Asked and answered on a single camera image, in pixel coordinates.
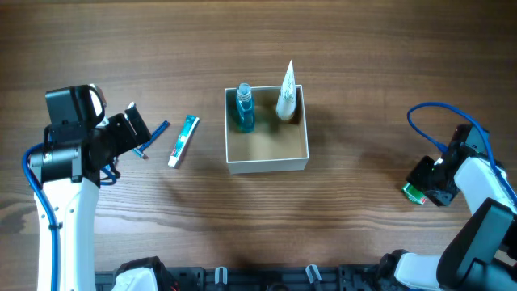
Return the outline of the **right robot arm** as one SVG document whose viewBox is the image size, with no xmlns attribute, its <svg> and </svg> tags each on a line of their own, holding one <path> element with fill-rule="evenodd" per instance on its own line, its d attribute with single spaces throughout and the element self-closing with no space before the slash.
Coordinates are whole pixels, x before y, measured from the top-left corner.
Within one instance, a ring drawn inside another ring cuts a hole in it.
<svg viewBox="0 0 517 291">
<path fill-rule="evenodd" d="M 516 257 L 516 203 L 493 173 L 482 139 L 484 129 L 459 125 L 438 160 L 425 156 L 408 174 L 404 193 L 419 192 L 437 206 L 462 193 L 470 219 L 440 255 L 396 250 L 382 257 L 375 281 L 381 290 L 514 290 L 516 266 L 496 258 Z"/>
</svg>

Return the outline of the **white lotion tube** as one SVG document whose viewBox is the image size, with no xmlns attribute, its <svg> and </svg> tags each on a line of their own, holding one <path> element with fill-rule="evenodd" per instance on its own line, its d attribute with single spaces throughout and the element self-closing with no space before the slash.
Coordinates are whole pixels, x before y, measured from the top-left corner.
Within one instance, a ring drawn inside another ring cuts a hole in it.
<svg viewBox="0 0 517 291">
<path fill-rule="evenodd" d="M 281 120 L 291 120 L 296 110 L 296 83 L 292 61 L 289 62 L 284 80 L 282 82 L 278 101 L 276 104 L 276 115 Z"/>
</svg>

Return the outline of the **blue disposable razor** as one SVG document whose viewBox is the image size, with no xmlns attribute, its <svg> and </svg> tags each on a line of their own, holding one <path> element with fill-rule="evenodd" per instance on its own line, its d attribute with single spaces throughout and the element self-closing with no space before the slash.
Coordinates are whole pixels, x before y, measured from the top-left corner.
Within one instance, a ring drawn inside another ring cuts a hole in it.
<svg viewBox="0 0 517 291">
<path fill-rule="evenodd" d="M 170 123 L 167 120 L 164 120 L 151 134 L 151 138 L 143 145 L 134 148 L 132 152 L 140 159 L 147 159 L 145 150 L 158 139 L 158 137 L 169 127 L 169 125 Z"/>
</svg>

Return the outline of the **green soap box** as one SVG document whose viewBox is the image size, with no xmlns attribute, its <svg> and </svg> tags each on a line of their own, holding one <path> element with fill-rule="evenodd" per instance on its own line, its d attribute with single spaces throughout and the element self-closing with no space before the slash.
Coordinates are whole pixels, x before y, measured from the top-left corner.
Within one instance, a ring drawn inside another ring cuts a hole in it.
<svg viewBox="0 0 517 291">
<path fill-rule="evenodd" d="M 425 195 L 420 192 L 418 189 L 416 189 L 413 185 L 410 183 L 406 183 L 402 188 L 401 192 L 405 195 L 405 197 L 412 203 L 417 205 L 423 205 L 427 198 Z"/>
</svg>

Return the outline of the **teal toothpaste tube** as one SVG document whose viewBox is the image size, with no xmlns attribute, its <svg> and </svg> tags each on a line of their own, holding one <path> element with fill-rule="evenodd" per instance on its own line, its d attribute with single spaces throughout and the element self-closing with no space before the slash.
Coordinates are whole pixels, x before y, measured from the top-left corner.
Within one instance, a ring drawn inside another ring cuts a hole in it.
<svg viewBox="0 0 517 291">
<path fill-rule="evenodd" d="M 188 142 L 191 139 L 191 135 L 195 132 L 195 129 L 200 122 L 200 118 L 197 116 L 187 115 L 183 127 L 179 133 L 177 141 L 171 151 L 169 161 L 167 165 L 171 168 L 176 168 L 181 160 L 183 151 L 187 147 Z"/>
</svg>

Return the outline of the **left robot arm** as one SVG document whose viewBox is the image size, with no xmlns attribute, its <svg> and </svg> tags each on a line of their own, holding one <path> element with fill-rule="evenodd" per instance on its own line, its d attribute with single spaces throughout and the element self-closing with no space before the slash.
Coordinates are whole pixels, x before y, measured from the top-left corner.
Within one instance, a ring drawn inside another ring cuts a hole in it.
<svg viewBox="0 0 517 291">
<path fill-rule="evenodd" d="M 45 94 L 44 140 L 22 158 L 39 220 L 39 290 L 95 289 L 94 219 L 99 189 L 114 184 L 114 161 L 150 140 L 135 104 L 107 117 L 95 84 Z"/>
</svg>

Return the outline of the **blue mouthwash bottle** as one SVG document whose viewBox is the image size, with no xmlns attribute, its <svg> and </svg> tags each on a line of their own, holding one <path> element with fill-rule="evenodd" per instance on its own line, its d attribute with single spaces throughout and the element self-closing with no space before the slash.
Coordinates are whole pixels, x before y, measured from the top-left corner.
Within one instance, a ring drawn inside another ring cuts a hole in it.
<svg viewBox="0 0 517 291">
<path fill-rule="evenodd" d="M 236 110 L 233 115 L 238 129 L 242 133 L 252 133 L 254 131 L 254 98 L 251 85 L 240 83 L 236 88 L 235 94 Z"/>
</svg>

